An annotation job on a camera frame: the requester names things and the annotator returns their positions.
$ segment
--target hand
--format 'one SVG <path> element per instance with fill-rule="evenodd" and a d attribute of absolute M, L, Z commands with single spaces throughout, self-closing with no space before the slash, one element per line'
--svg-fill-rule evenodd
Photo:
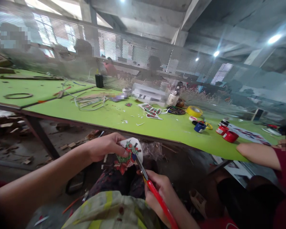
<path fill-rule="evenodd" d="M 179 200 L 171 182 L 169 181 L 169 178 L 167 176 L 159 175 L 151 170 L 146 170 L 146 173 L 149 179 L 155 184 L 155 188 L 158 190 L 171 214 L 174 216 L 174 211 L 178 211 L 178 206 L 180 206 L 180 204 L 182 205 L 182 203 Z M 168 228 L 171 228 L 159 202 L 149 190 L 147 184 L 145 184 L 145 197 L 145 200 L 151 209 L 156 212 L 156 214 Z"/>
<path fill-rule="evenodd" d="M 119 133 L 112 133 L 86 142 L 80 145 L 79 148 L 89 154 L 92 162 L 103 160 L 105 155 L 109 153 L 115 153 L 121 157 L 128 157 L 129 152 L 117 144 L 117 142 L 125 139 L 126 138 Z"/>

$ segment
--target white container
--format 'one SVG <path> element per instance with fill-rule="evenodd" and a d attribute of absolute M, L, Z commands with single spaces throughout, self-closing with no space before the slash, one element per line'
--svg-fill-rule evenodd
<path fill-rule="evenodd" d="M 129 88 L 129 87 L 123 88 L 122 91 L 123 91 L 123 93 L 127 94 L 127 97 L 129 97 L 131 95 L 131 88 Z"/>
<path fill-rule="evenodd" d="M 174 106 L 176 106 L 178 99 L 179 99 L 179 95 L 174 95 L 173 93 L 171 93 L 171 94 L 169 94 L 166 103 L 168 106 L 174 107 Z"/>

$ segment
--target red paint jar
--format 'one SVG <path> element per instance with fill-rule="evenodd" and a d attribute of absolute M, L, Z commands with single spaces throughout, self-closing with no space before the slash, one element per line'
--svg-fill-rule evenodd
<path fill-rule="evenodd" d="M 229 130 L 228 127 L 226 126 L 220 126 L 218 127 L 218 129 L 216 130 L 216 132 L 220 135 L 224 135 L 227 131 Z"/>
<path fill-rule="evenodd" d="M 236 139 L 238 138 L 238 134 L 228 130 L 224 135 L 223 138 L 224 140 L 226 140 L 227 142 L 233 143 L 236 141 Z"/>

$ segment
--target metal frame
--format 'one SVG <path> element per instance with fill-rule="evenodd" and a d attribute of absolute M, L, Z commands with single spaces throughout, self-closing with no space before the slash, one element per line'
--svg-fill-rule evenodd
<path fill-rule="evenodd" d="M 150 137 L 147 135 L 134 134 L 132 132 L 122 131 L 122 130 L 118 130 L 118 129 L 114 129 L 114 128 L 108 128 L 108 127 L 99 126 L 99 125 L 86 123 L 86 122 L 56 118 L 56 117 L 52 117 L 52 116 L 48 116 L 48 115 L 35 113 L 32 111 L 22 110 L 21 108 L 18 108 L 18 107 L 11 107 L 8 105 L 0 104 L 0 110 L 14 112 L 14 113 L 17 113 L 20 116 L 22 116 L 25 123 L 30 127 L 30 130 L 32 131 L 34 136 L 40 141 L 40 143 L 43 145 L 44 149 L 47 151 L 47 153 L 51 156 L 51 158 L 53 160 L 59 158 L 60 155 L 58 154 L 57 150 L 55 149 L 52 142 L 48 138 L 47 134 L 44 132 L 42 126 L 39 123 L 39 119 L 46 119 L 46 120 L 51 120 L 51 121 L 56 121 L 56 122 L 61 122 L 61 123 L 67 123 L 70 125 L 76 125 L 76 126 L 80 125 L 83 127 L 93 127 L 93 128 L 96 128 L 96 129 L 99 129 L 102 131 L 118 132 L 118 133 L 121 133 L 123 135 L 128 135 L 130 137 L 137 137 L 137 138 L 142 138 L 142 139 L 146 139 L 146 140 L 150 140 L 150 141 L 161 142 L 164 144 L 171 144 L 171 145 L 175 145 L 175 146 L 179 146 L 179 147 L 186 147 L 186 148 L 193 149 L 193 147 L 190 147 L 190 146 L 183 144 L 181 142 L 175 142 L 175 141 L 171 141 L 171 140 L 167 140 L 167 139 L 163 139 L 163 138 Z M 207 176 L 214 174 L 216 171 L 225 167 L 226 165 L 228 165 L 232 161 L 233 160 L 224 160 L 217 167 L 215 167 L 214 170 L 209 172 L 207 174 Z M 22 169 L 22 167 L 20 167 L 19 164 L 11 163 L 11 162 L 0 161 L 0 165 Z"/>

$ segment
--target mesh screen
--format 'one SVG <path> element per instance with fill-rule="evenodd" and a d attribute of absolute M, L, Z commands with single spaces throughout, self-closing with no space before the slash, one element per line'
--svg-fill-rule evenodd
<path fill-rule="evenodd" d="M 182 81 L 186 105 L 286 120 L 286 75 L 9 1 L 0 1 L 0 51 L 18 68 L 89 82 L 101 73 L 118 90 L 137 82 L 170 92 Z"/>

